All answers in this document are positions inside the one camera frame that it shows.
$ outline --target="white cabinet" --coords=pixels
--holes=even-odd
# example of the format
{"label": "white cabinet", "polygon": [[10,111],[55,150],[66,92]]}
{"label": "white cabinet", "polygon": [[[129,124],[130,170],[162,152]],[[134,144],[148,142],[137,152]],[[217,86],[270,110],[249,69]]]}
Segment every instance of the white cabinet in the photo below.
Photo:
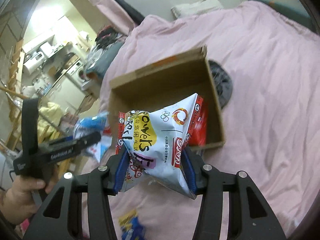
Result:
{"label": "white cabinet", "polygon": [[61,109],[74,114],[82,103],[85,94],[77,88],[66,76],[62,76],[55,86],[46,95],[53,103],[60,105]]}

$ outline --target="yellow and blue snack wrapper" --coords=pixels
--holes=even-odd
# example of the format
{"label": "yellow and blue snack wrapper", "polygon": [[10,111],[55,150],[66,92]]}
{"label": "yellow and blue snack wrapper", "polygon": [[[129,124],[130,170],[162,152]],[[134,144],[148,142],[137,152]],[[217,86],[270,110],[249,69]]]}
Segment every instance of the yellow and blue snack wrapper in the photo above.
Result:
{"label": "yellow and blue snack wrapper", "polygon": [[122,230],[121,240],[145,240],[145,228],[139,223],[136,210],[132,210],[118,219]]}

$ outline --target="cardboard box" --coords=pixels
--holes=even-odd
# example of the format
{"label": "cardboard box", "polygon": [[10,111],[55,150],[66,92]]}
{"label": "cardboard box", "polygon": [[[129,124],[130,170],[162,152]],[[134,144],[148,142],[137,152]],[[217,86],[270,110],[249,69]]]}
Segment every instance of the cardboard box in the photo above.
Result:
{"label": "cardboard box", "polygon": [[201,148],[223,146],[225,137],[221,110],[206,53],[206,47],[193,49],[111,80],[109,121],[113,143],[118,135],[119,112],[153,112],[198,93],[209,110],[207,144]]}

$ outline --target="pink fabric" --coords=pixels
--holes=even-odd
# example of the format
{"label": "pink fabric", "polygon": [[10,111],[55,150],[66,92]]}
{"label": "pink fabric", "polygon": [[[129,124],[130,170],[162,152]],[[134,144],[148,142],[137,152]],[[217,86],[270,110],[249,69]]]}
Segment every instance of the pink fabric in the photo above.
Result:
{"label": "pink fabric", "polygon": [[[247,171],[289,236],[320,189],[319,36],[255,1],[175,22],[150,15],[108,69],[101,110],[112,104],[112,78],[203,45],[234,84],[222,112],[227,142],[206,151],[204,161],[224,172]],[[96,166],[87,163],[85,171]],[[119,239],[117,218],[134,208],[146,239],[192,239],[201,203],[148,182],[109,200]],[[224,214],[221,239],[227,223]]]}
{"label": "pink fabric", "polygon": [[125,35],[136,27],[136,24],[127,12],[115,0],[89,0],[97,7],[113,24],[113,26]]}

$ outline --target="red brand logo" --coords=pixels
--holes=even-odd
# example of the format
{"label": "red brand logo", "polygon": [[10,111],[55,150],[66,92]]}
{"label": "red brand logo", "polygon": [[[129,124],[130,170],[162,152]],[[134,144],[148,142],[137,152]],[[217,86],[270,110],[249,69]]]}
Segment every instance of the red brand logo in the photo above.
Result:
{"label": "red brand logo", "polygon": [[174,141],[174,138],[173,138],[171,164],[176,168],[180,167],[181,147],[182,147],[182,138],[177,137],[176,141]]}

